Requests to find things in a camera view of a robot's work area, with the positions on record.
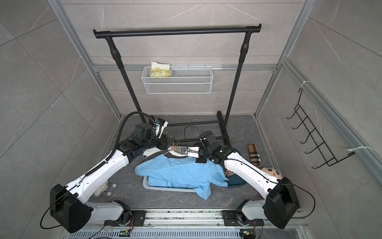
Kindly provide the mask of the light blue t-shirt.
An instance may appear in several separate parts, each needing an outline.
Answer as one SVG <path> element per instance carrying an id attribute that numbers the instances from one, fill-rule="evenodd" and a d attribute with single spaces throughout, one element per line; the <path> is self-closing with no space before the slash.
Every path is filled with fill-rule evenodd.
<path id="1" fill-rule="evenodd" d="M 193 157 L 168 158 L 159 155 L 135 168 L 138 176 L 148 177 L 149 186 L 193 189 L 204 200 L 211 195 L 211 184 L 227 187 L 223 168 L 211 161 L 196 163 Z"/>

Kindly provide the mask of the pink wire hanger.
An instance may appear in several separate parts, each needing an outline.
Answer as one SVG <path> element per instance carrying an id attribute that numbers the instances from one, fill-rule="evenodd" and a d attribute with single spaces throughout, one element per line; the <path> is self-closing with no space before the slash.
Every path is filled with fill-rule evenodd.
<path id="1" fill-rule="evenodd" d="M 175 138 L 171 143 L 168 148 L 168 151 L 164 153 L 164 155 L 173 155 L 173 156 L 182 156 L 181 154 L 181 149 L 182 147 L 179 146 L 180 140 Z"/>

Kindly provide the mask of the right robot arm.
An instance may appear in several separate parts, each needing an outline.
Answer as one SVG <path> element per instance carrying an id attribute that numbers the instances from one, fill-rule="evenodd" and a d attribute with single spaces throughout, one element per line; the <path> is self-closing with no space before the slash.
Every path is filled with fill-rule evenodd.
<path id="1" fill-rule="evenodd" d="M 245 160 L 238 151 L 228 145 L 221 145 L 211 131 L 199 135 L 200 142 L 194 147 L 186 147 L 182 154 L 196 158 L 198 163 L 212 161 L 238 175 L 251 185 L 262 200 L 243 201 L 235 210 L 234 220 L 248 225 L 255 220 L 267 220 L 279 229 L 284 229 L 300 203 L 295 192 L 297 185 L 288 178 L 272 176 Z"/>

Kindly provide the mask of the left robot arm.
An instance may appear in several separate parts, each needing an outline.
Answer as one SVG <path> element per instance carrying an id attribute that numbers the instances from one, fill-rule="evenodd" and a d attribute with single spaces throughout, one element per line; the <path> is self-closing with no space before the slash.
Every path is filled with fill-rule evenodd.
<path id="1" fill-rule="evenodd" d="M 121 140 L 126 121 L 133 115 L 148 117 L 149 123 L 138 124 L 130 137 Z M 143 112 L 129 113 L 120 124 L 112 151 L 88 172 L 65 186 L 57 184 L 50 191 L 50 206 L 45 211 L 70 233 L 85 225 L 102 222 L 125 226 L 132 222 L 130 207 L 120 200 L 109 203 L 91 203 L 89 199 L 97 191 L 107 188 L 107 181 L 146 150 L 167 149 L 169 141 L 163 135 L 168 122 L 154 119 Z"/>

